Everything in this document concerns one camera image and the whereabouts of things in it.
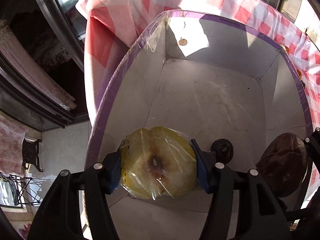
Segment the dark purple round fruit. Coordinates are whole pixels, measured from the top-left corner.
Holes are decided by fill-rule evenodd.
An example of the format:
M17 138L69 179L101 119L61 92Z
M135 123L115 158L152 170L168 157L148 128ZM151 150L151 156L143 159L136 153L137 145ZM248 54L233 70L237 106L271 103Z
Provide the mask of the dark purple round fruit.
M269 144L256 167L275 197L287 197L299 188L305 177L306 146L297 135L283 133Z

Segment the small dark wrinkled fruit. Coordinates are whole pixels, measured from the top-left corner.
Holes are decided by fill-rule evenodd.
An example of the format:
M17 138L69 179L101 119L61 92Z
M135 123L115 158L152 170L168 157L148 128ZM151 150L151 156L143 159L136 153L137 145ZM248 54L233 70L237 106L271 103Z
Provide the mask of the small dark wrinkled fruit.
M216 162L224 165L232 160L234 154L233 145L228 139L215 140L211 145L210 151L214 155Z

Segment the small orange tangerine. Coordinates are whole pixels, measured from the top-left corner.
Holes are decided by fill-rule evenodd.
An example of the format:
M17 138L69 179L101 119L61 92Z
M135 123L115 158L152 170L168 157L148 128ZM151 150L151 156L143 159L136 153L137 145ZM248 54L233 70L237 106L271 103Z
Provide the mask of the small orange tangerine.
M300 70L296 69L297 73L298 73L298 76L300 79L302 79L302 73L300 72Z

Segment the green apple half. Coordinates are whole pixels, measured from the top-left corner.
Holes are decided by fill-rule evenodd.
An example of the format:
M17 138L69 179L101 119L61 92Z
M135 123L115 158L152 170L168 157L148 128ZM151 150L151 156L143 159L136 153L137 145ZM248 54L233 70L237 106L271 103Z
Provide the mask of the green apple half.
M189 142L172 129L140 128L119 149L121 185L137 198L175 198L196 185L196 155Z

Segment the black drying rack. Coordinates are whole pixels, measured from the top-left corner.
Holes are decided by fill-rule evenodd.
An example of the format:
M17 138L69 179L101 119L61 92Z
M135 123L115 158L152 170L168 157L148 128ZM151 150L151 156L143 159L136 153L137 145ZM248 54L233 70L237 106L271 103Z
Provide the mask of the black drying rack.
M26 206L40 206L42 203L55 177L36 178L29 172L32 167L37 172L43 172L39 158L41 142L41 139L23 140L22 168L27 173L25 177L1 174L1 207L22 209Z

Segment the pink lace curtain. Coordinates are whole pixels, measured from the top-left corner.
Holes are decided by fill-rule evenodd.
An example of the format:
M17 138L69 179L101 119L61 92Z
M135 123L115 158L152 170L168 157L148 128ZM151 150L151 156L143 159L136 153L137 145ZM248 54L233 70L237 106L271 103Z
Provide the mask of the pink lace curtain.
M59 86L28 54L6 20L1 20L1 53L35 88L67 111L76 109L75 98Z

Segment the red white checkered tablecloth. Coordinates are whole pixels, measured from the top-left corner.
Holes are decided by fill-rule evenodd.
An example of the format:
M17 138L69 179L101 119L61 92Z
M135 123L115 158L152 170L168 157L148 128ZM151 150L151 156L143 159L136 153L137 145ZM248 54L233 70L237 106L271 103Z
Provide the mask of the red white checkered tablecloth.
M139 128L163 126L208 150L229 139L231 167L255 166L282 133L313 131L296 69L308 42L259 0L79 0L93 130L85 165Z

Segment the black window frame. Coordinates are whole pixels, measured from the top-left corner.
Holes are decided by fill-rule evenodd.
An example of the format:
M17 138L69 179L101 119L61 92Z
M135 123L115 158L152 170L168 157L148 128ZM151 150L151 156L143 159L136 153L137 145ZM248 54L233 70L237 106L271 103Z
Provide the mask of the black window frame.
M84 71L87 20L76 9L78 0L36 1L57 38Z

